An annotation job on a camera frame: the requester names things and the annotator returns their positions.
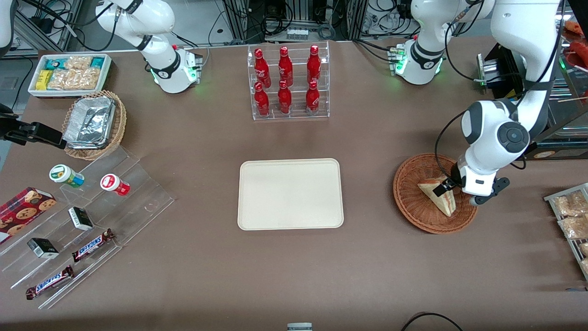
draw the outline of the acrylic display stand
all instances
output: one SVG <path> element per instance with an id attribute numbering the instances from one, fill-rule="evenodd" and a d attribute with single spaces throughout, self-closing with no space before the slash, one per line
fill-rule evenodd
<path id="1" fill-rule="evenodd" d="M 72 265 L 73 279 L 60 282 L 31 301 L 39 309 L 52 307 L 173 202 L 169 194 L 145 172 L 139 160 L 122 147 L 98 158 L 80 173 L 85 176 L 80 188 L 63 185 L 54 194 L 58 203 L 47 211 L 53 215 L 45 220 L 33 221 L 0 246 L 0 266 L 4 277 L 12 289 L 22 293 L 22 300 L 25 300 L 28 288 Z M 100 179 L 108 173 L 114 173 L 130 184 L 131 191 L 127 196 L 121 197 L 100 188 Z M 72 206 L 86 210 L 93 223 L 92 230 L 82 231 L 74 227 L 68 213 Z M 74 264 L 72 253 L 108 228 L 116 237 Z M 53 260 L 37 257 L 26 244 L 34 237 L 49 239 L 59 255 Z"/>
<path id="2" fill-rule="evenodd" d="M 554 199 L 557 197 L 566 196 L 566 195 L 568 195 L 570 193 L 574 193 L 576 191 L 580 191 L 584 195 L 584 198 L 586 199 L 586 201 L 588 201 L 588 191 L 587 190 L 588 190 L 588 183 L 572 187 L 568 190 L 561 191 L 556 194 L 552 194 L 551 196 L 547 196 L 543 199 L 545 201 L 549 202 L 549 205 L 551 206 L 551 208 L 553 209 L 553 212 L 555 213 L 555 216 L 557 217 L 557 222 L 559 223 L 559 222 L 561 222 L 561 220 L 563 220 L 565 218 L 565 216 L 563 216 L 560 213 L 560 211 L 557 209 L 557 207 L 554 203 Z M 580 263 L 580 261 L 582 261 L 583 259 L 586 258 L 586 256 L 584 256 L 584 254 L 582 254 L 582 251 L 580 251 L 579 246 L 582 243 L 585 243 L 587 241 L 588 241 L 587 239 L 567 239 L 567 242 L 570 244 L 570 247 L 572 248 L 572 252 L 574 253 L 574 257 L 576 257 L 578 264 Z M 582 270 L 582 273 L 584 274 L 584 278 L 588 281 L 588 273 L 586 273 L 586 271 L 584 271 L 584 268 L 580 267 L 580 269 Z"/>
<path id="3" fill-rule="evenodd" d="M 319 110 L 316 115 L 309 115 L 306 113 L 306 92 L 308 91 L 308 81 L 306 78 L 306 62 L 310 55 L 310 46 L 317 45 L 319 47 L 320 58 L 320 79 L 317 82 L 317 89 L 320 92 Z M 269 65 L 269 76 L 272 80 L 270 88 L 265 89 L 269 97 L 269 116 L 261 117 L 257 111 L 255 99 L 255 89 L 253 85 L 257 81 L 255 75 L 255 56 L 253 51 L 260 48 L 263 51 L 263 57 Z M 288 53 L 292 59 L 294 84 L 289 87 L 292 92 L 292 110 L 290 114 L 285 115 L 279 109 L 278 91 L 280 89 L 280 73 L 278 71 L 278 63 L 280 61 L 279 45 L 267 44 L 258 45 L 248 48 L 248 72 L 249 72 L 249 92 L 251 94 L 251 109 L 254 120 L 311 120 L 314 118 L 329 117 L 330 102 L 329 102 L 329 44 L 327 42 L 316 43 L 294 43 L 288 44 Z"/>

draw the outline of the woven basket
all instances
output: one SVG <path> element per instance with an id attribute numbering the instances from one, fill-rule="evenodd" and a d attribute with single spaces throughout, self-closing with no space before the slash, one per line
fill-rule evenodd
<path id="1" fill-rule="evenodd" d="M 447 170 L 455 164 L 454 160 L 443 155 L 439 155 L 439 161 Z M 416 227 L 436 234 L 463 230 L 477 213 L 477 207 L 469 202 L 470 195 L 456 188 L 453 190 L 456 210 L 447 217 L 417 185 L 422 180 L 442 175 L 433 153 L 419 154 L 400 165 L 393 185 L 394 200 L 402 214 Z"/>
<path id="2" fill-rule="evenodd" d="M 122 137 L 125 134 L 125 125 L 126 125 L 126 110 L 125 105 L 122 104 L 121 99 L 116 96 L 116 94 L 110 91 L 100 91 L 88 95 L 84 95 L 84 98 L 97 98 L 97 97 L 109 97 L 116 101 L 116 109 L 114 113 L 114 119 L 112 120 L 112 128 L 110 133 L 110 139 L 108 145 L 101 149 L 101 150 L 74 150 L 73 148 L 66 147 L 65 152 L 67 155 L 75 158 L 81 158 L 87 161 L 96 160 L 98 157 L 102 155 L 108 155 L 115 151 L 118 146 L 121 144 Z M 69 108 L 68 114 L 65 116 L 64 124 L 61 126 L 61 132 L 65 132 L 65 129 L 68 127 L 69 118 L 72 114 L 72 110 L 74 105 Z"/>

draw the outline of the cookie box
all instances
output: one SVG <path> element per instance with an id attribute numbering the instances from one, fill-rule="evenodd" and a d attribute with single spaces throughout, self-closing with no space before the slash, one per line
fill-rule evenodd
<path id="1" fill-rule="evenodd" d="M 0 244 L 17 234 L 57 201 L 47 192 L 27 187 L 0 206 Z"/>
<path id="2" fill-rule="evenodd" d="M 49 60 L 56 60 L 56 59 L 63 59 L 70 56 L 79 56 L 79 57 L 92 57 L 92 58 L 104 58 L 100 69 L 100 75 L 98 77 L 98 83 L 96 84 L 96 88 L 93 90 L 37 90 L 36 89 L 36 82 L 39 79 L 39 75 L 45 69 L 47 61 Z M 73 98 L 73 97 L 80 97 L 82 95 L 100 92 L 102 91 L 102 87 L 106 82 L 106 77 L 108 76 L 108 70 L 110 69 L 111 65 L 111 58 L 106 54 L 100 53 L 69 53 L 69 54 L 51 54 L 51 55 L 43 55 L 39 59 L 39 63 L 35 69 L 35 73 L 33 78 L 31 79 L 31 83 L 29 84 L 29 93 L 37 98 Z"/>

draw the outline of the brown table surface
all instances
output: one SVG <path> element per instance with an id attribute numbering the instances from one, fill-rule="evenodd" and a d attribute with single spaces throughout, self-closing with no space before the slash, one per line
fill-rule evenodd
<path id="1" fill-rule="evenodd" d="M 511 186 L 469 227 L 424 233 L 393 201 L 395 170 L 433 151 L 455 114 L 490 96 L 447 63 L 430 84 L 414 86 L 351 42 L 329 45 L 331 117 L 296 123 L 251 118 L 246 47 L 213 49 L 202 83 L 177 95 L 153 83 L 140 53 L 111 53 L 107 87 L 128 112 L 123 145 L 177 201 L 49 310 L 33 308 L 0 274 L 0 329 L 285 330 L 312 322 L 316 331 L 399 330 L 422 311 L 465 330 L 588 328 L 588 294 L 564 291 L 585 282 L 542 199 L 586 182 L 586 163 L 505 168 Z M 456 38 L 450 48 L 473 75 L 475 55 L 493 45 Z M 24 120 L 59 128 L 71 103 L 31 97 Z M 455 158 L 465 148 L 456 123 L 440 150 Z M 243 162 L 323 157 L 340 163 L 343 226 L 237 226 Z M 0 201 L 26 186 L 58 190 L 47 176 L 57 163 L 86 164 L 43 144 L 14 145 Z"/>

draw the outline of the red bottle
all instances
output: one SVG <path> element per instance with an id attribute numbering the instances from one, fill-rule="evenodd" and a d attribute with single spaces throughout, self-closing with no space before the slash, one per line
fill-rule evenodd
<path id="1" fill-rule="evenodd" d="M 312 80 L 319 81 L 320 78 L 320 58 L 319 58 L 319 47 L 317 45 L 310 46 L 310 56 L 306 63 L 306 71 L 308 73 L 307 80 L 308 84 Z"/>
<path id="2" fill-rule="evenodd" d="M 269 88 L 272 86 L 272 80 L 269 78 L 269 66 L 263 58 L 263 52 L 261 49 L 256 49 L 255 52 L 255 75 L 263 84 L 263 87 Z"/>
<path id="3" fill-rule="evenodd" d="M 280 70 L 280 80 L 285 80 L 288 86 L 294 84 L 294 72 L 292 70 L 292 60 L 288 56 L 288 47 L 280 47 L 280 63 L 278 63 Z"/>
<path id="4" fill-rule="evenodd" d="M 280 81 L 278 99 L 280 101 L 280 111 L 282 114 L 290 114 L 290 110 L 292 109 L 292 93 L 288 89 L 288 83 L 285 80 Z"/>
<path id="5" fill-rule="evenodd" d="M 269 98 L 267 93 L 263 90 L 263 85 L 260 82 L 255 82 L 255 104 L 257 105 L 259 116 L 269 116 Z"/>
<path id="6" fill-rule="evenodd" d="M 320 93 L 316 89 L 316 81 L 310 81 L 309 89 L 306 92 L 306 113 L 313 116 L 319 112 L 319 98 Z"/>

